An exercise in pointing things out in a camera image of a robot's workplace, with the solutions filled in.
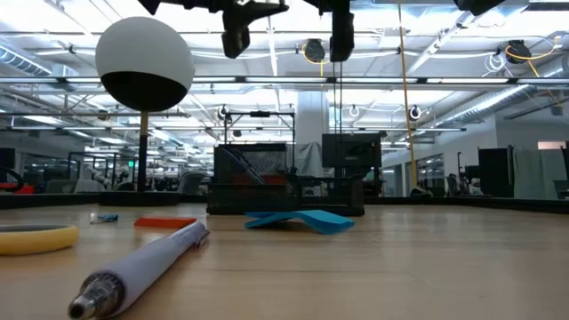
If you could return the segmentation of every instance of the wooden table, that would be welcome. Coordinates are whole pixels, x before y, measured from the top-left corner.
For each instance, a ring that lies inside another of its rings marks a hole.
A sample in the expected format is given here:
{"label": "wooden table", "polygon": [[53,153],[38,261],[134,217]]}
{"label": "wooden table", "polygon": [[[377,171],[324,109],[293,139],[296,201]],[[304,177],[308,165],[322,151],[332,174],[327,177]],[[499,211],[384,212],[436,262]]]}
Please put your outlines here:
{"label": "wooden table", "polygon": [[[369,206],[335,236],[299,224],[244,230],[201,204],[0,211],[1,224],[69,223],[72,248],[0,257],[0,319],[65,319],[98,266],[168,231],[141,215],[193,215],[212,231],[120,319],[567,319],[569,216],[448,206]],[[89,224],[118,213],[119,222]]]}

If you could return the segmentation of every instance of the tape roll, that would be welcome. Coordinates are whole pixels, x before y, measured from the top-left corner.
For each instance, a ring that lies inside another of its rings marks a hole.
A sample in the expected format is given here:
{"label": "tape roll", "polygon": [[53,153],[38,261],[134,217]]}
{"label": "tape roll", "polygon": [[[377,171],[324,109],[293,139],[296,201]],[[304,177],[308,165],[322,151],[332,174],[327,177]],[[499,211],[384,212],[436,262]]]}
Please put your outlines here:
{"label": "tape roll", "polygon": [[0,226],[0,254],[49,252],[73,245],[79,229],[70,225]]}

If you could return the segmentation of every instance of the yellow pole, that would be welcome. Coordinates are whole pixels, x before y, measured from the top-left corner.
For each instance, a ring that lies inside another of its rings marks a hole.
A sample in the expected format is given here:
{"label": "yellow pole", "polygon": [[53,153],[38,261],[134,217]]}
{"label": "yellow pole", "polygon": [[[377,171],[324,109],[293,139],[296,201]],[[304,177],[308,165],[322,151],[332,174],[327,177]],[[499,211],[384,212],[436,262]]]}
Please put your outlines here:
{"label": "yellow pole", "polygon": [[405,121],[407,123],[407,137],[409,137],[409,150],[411,151],[411,176],[413,177],[413,187],[417,187],[417,165],[415,163],[415,153],[413,152],[413,137],[411,136],[411,119],[409,119],[409,102],[407,101],[407,68],[405,66],[405,46],[403,44],[403,21],[401,18],[401,6],[403,0],[399,0],[399,40],[401,41],[401,67],[403,69],[403,91],[405,96]]}

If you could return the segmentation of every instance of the pen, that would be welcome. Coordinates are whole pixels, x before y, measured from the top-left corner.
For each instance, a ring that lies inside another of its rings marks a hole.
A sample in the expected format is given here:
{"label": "pen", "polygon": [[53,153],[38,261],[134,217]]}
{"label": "pen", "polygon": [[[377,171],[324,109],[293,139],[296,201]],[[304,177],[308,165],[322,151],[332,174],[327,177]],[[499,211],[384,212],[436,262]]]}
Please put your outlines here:
{"label": "pen", "polygon": [[189,247],[199,249],[209,233],[203,223],[194,222],[91,273],[69,304],[69,317],[85,320],[118,315]]}

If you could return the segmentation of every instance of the white ball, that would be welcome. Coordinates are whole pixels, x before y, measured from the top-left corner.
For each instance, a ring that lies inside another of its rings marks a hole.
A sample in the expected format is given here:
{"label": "white ball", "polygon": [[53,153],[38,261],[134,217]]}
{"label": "white ball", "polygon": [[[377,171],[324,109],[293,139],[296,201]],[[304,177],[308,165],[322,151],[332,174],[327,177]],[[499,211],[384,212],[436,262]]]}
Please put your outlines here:
{"label": "white ball", "polygon": [[110,26],[97,43],[97,71],[108,93],[129,108],[175,106],[194,79],[184,39],[161,21],[132,17]]}

